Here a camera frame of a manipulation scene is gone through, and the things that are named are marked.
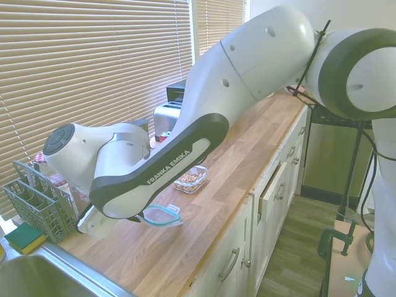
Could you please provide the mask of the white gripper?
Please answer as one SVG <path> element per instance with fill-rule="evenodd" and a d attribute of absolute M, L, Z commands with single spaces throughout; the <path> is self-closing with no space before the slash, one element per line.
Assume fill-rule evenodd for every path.
<path fill-rule="evenodd" d="M 138 213 L 127 218 L 131 222 L 141 223 L 144 221 L 144 213 Z M 77 220 L 77 232 L 89 235 L 95 239 L 109 237 L 122 219 L 108 218 L 98 211 L 91 203 L 81 212 Z"/>

